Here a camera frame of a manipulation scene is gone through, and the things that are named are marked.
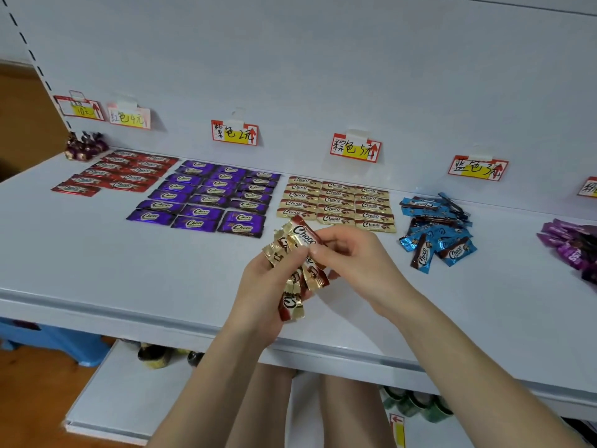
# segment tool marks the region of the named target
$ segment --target hand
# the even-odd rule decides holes
[[[336,225],[317,234],[325,245],[310,245],[311,258],[333,269],[329,278],[345,278],[377,314],[388,317],[397,295],[414,292],[374,233]]]
[[[282,320],[278,304],[286,280],[307,257],[306,247],[297,248],[272,267],[263,253],[259,253],[245,267],[236,299],[224,325],[230,330],[255,336],[266,348],[280,334]]]

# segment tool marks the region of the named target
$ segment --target blue plastic stool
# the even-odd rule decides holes
[[[57,349],[70,355],[81,366],[97,366],[110,347],[101,336],[84,331],[60,329],[52,325],[22,323],[0,317],[2,349],[15,350],[19,345]]]

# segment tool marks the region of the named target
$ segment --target person's right hand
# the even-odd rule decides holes
[[[310,245],[311,258],[333,269],[330,278],[345,278],[377,314],[388,317],[396,311],[396,300],[416,293],[374,233],[336,225],[317,234],[325,245]]]

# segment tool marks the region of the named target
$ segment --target pile of purple candy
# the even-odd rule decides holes
[[[83,132],[81,139],[76,137],[74,132],[69,132],[69,138],[66,140],[66,149],[64,155],[69,160],[78,160],[79,162],[88,162],[96,155],[107,151],[108,145],[101,139],[103,135],[98,132]]]
[[[597,226],[554,218],[543,225],[537,237],[546,247],[555,248],[565,263],[582,271],[584,280],[597,284]]]

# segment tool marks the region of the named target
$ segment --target person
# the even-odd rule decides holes
[[[257,361],[282,329],[282,289],[307,255],[398,328],[475,447],[585,446],[410,285],[375,234],[349,226],[317,233],[325,245],[296,249],[275,268],[261,253],[247,265],[226,323],[149,448],[284,446],[295,371]],[[325,448],[395,447],[377,385],[321,376],[320,402]]]

